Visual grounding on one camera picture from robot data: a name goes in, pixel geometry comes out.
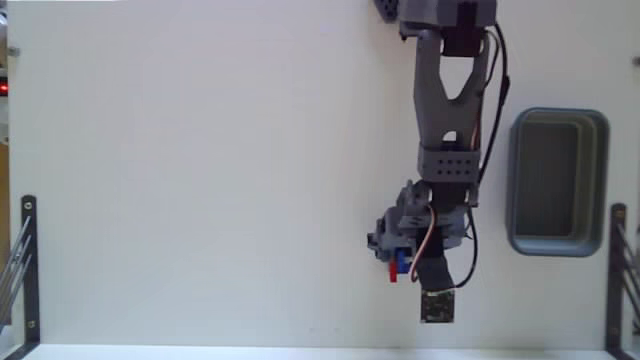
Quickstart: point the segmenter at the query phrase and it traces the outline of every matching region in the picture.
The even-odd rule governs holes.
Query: gray tray
[[[584,257],[602,242],[609,125],[599,112],[534,108],[511,133],[507,224],[524,255]]]

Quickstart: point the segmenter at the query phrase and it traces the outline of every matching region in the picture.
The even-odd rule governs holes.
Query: gray robotic arm
[[[478,206],[481,114],[489,66],[489,26],[496,24],[496,0],[375,0],[382,17],[397,17],[400,36],[417,38],[414,103],[420,145],[421,180],[401,190],[396,205],[367,236],[376,257],[389,264],[390,278],[409,273],[422,286],[424,322],[453,321],[453,289],[464,286],[475,268],[477,234],[471,209]],[[499,27],[497,30],[503,40]],[[509,88],[506,49],[498,117],[490,153]],[[449,99],[440,78],[443,56],[473,58],[472,72],[460,95]],[[444,251],[466,237],[465,215],[473,231],[474,259],[469,275],[454,284]]]

